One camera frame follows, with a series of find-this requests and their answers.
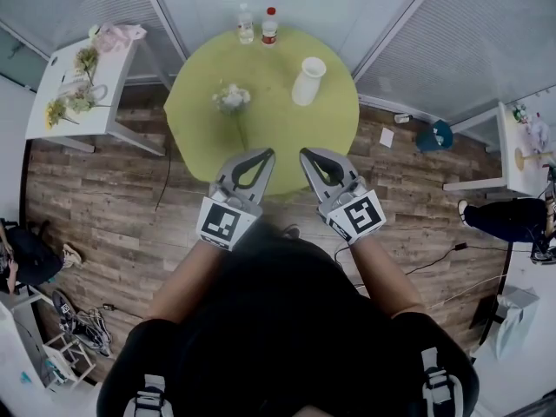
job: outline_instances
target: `plastic bottle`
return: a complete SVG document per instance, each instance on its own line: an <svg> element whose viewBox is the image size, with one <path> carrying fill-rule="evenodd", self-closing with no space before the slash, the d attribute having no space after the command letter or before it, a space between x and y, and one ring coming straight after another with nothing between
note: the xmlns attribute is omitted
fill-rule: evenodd
<svg viewBox="0 0 556 417"><path fill-rule="evenodd" d="M240 4L241 12L237 16L238 21L238 37L240 42L243 44L249 44L253 42L255 38L255 33L253 32L253 16L247 9L247 4Z"/></svg>
<svg viewBox="0 0 556 417"><path fill-rule="evenodd" d="M269 48L275 46L278 23L275 20L276 9L268 8L265 21L262 22L262 44Z"/></svg>

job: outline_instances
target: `black shirt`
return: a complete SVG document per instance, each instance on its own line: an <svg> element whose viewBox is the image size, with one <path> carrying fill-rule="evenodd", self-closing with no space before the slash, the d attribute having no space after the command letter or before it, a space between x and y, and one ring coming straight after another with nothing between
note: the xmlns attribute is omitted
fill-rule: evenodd
<svg viewBox="0 0 556 417"><path fill-rule="evenodd" d="M390 320L319 248L277 239L229 255L184 323L138 325L103 384L98 415L121 417L145 374L165 378L176 416L293 415L306 405L336 416L420 415L420 353L430 347L460 378L469 415L477 377L431 318Z"/></svg>

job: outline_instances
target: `sneaker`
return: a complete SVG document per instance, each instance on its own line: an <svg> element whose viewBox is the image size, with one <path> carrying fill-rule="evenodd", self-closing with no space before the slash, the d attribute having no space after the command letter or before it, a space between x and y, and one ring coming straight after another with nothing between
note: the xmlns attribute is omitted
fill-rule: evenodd
<svg viewBox="0 0 556 417"><path fill-rule="evenodd" d="M281 235L290 240L297 240L301 236L301 231L297 224L291 224L282 230Z"/></svg>
<svg viewBox="0 0 556 417"><path fill-rule="evenodd" d="M70 268L74 264L81 266L83 260L81 256L69 245L63 245L63 268Z"/></svg>
<svg viewBox="0 0 556 417"><path fill-rule="evenodd" d="M469 204L465 199L462 199L461 201L458 202L458 211L460 212L461 222L463 222L464 226L469 227L469 224L466 223L466 216L465 216L465 211L468 205Z"/></svg>

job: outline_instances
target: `hardwood floor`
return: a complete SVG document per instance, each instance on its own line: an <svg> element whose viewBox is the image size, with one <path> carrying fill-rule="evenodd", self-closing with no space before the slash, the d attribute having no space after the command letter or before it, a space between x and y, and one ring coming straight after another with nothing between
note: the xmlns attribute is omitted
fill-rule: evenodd
<svg viewBox="0 0 556 417"><path fill-rule="evenodd" d="M82 138L96 146L92 155L34 141L27 187L28 220L50 220L47 242L58 250L69 242L84 259L82 268L61 271L41 289L49 293L60 288L84 310L114 304L118 310L103 315L116 354L145 315L153 293L195 244L199 207L208 188L184 165L169 134L161 98L133 93L124 92L118 121L171 149L170 168L169 156L154 156L108 136ZM385 126L394 131L391 149L379 144ZM406 272L441 258L459 242L506 249L504 242L462 226L456 205L463 194L442 190L444 182L495 177L501 172L500 162L464 136L456 136L449 151L423 155L414 144L416 131L423 127L420 122L398 126L389 113L361 108L349 157L376 190L387 215L387 224L377 234L380 241ZM169 184L156 209L168 171ZM470 203L483 203L484 193L466 192L465 197ZM266 198L263 208L280 226L299 224L304 239L331 255L343 243L316 216L316 200L308 189ZM426 303L434 305L499 275L505 258L503 251L466 249L410 276ZM360 282L348 252L340 253L339 261L348 276ZM481 284L431 309L431 315L462 347L470 348L480 336L480 329L468 329L478 300L497 286L498 280ZM57 334L53 309L41 306L40 315L47 334ZM91 378L101 381L113 361L96 362Z"/></svg>

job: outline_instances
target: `white vase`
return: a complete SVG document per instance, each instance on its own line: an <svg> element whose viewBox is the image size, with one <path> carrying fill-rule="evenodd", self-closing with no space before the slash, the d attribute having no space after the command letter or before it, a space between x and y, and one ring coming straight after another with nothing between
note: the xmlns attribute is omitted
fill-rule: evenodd
<svg viewBox="0 0 556 417"><path fill-rule="evenodd" d="M321 86L327 66L318 57L307 57L301 64L301 73L295 79L292 99L301 106L309 105Z"/></svg>

